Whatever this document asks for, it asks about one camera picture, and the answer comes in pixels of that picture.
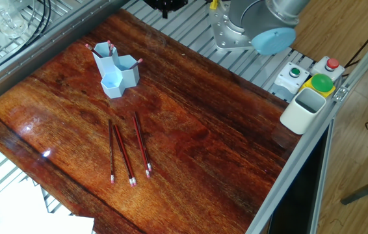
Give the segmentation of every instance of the pencil holder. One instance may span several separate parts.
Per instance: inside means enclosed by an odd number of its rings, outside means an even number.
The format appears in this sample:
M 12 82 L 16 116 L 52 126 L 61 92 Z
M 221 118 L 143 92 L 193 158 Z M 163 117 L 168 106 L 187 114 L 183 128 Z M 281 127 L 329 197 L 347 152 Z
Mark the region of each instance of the pencil holder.
M 129 69 L 137 61 L 131 55 L 120 56 L 116 48 L 113 48 L 112 56 L 109 56 L 107 42 L 98 43 L 94 50 L 99 53 L 99 58 L 93 53 L 101 75 L 101 86 L 110 98 L 119 98 L 125 88 L 134 87 L 139 81 L 138 66 Z
M 325 105 L 324 97 L 310 88 L 304 88 L 282 113 L 280 121 L 289 130 L 302 135 Z

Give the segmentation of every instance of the control box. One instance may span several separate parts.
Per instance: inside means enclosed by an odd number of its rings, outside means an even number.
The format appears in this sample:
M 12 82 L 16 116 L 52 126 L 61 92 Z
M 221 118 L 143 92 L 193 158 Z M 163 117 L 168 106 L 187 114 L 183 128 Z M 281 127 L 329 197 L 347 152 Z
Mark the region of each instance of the control box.
M 309 72 L 304 68 L 288 62 L 276 77 L 269 91 L 281 99 L 291 101 L 308 75 Z
M 345 71 L 345 68 L 339 65 L 335 58 L 324 56 L 318 63 L 314 64 L 310 74 L 325 74 L 334 82 Z

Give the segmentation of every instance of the white paper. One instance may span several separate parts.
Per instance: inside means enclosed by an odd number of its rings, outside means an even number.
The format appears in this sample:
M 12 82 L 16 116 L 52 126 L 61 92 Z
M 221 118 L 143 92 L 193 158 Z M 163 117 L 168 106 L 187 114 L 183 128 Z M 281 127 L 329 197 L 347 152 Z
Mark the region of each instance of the white paper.
M 0 234 L 90 234 L 94 219 L 49 214 L 40 186 L 32 180 L 7 187 L 0 193 Z

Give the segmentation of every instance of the green button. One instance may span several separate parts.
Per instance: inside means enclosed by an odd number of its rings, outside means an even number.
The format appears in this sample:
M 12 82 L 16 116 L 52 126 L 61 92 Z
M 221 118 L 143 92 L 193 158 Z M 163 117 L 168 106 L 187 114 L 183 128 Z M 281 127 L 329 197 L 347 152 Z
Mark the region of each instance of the green button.
M 298 68 L 291 68 L 291 70 L 289 71 L 289 75 L 294 78 L 299 77 L 300 73 L 301 71 Z
M 293 68 L 291 69 L 291 72 L 294 74 L 294 75 L 300 75 L 300 70 L 298 68 Z
M 311 78 L 311 84 L 320 92 L 328 92 L 333 88 L 333 81 L 324 74 L 315 74 Z

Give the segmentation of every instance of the red button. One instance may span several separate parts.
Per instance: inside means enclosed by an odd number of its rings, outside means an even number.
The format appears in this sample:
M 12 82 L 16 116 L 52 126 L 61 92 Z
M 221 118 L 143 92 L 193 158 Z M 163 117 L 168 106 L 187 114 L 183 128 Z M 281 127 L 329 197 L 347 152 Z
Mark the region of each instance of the red button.
M 336 69 L 339 67 L 339 61 L 337 61 L 335 58 L 329 58 L 327 60 L 327 66 L 331 69 Z

